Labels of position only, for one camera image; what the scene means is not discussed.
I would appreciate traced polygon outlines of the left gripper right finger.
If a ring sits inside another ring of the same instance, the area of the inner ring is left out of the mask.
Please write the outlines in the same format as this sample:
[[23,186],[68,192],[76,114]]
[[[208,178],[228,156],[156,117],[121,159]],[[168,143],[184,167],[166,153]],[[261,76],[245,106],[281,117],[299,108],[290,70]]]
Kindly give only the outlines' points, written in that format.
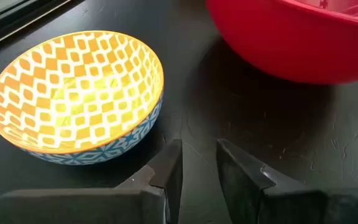
[[225,139],[216,159],[233,224],[358,224],[358,189],[309,187]]

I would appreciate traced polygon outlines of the orange checkered blue-patterned bowl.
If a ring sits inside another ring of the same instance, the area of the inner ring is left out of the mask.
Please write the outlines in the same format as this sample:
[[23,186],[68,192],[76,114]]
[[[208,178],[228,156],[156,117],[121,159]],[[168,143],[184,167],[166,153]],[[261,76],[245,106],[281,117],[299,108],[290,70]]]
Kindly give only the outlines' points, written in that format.
[[42,42],[0,74],[0,135],[44,161],[69,166],[123,155],[152,129],[163,101],[157,54],[107,30]]

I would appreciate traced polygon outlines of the large red plastic bowl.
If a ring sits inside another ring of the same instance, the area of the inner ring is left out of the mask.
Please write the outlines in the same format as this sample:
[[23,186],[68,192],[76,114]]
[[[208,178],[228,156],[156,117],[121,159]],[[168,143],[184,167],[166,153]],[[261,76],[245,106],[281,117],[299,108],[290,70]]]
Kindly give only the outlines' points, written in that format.
[[358,0],[206,0],[245,61],[294,82],[358,81]]

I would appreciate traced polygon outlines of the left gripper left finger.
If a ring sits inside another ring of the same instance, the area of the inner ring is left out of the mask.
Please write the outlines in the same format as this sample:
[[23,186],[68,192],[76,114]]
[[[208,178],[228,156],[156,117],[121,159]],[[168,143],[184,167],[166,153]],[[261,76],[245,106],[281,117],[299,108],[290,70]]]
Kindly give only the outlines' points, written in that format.
[[0,196],[0,224],[177,224],[181,139],[114,188],[14,190]]

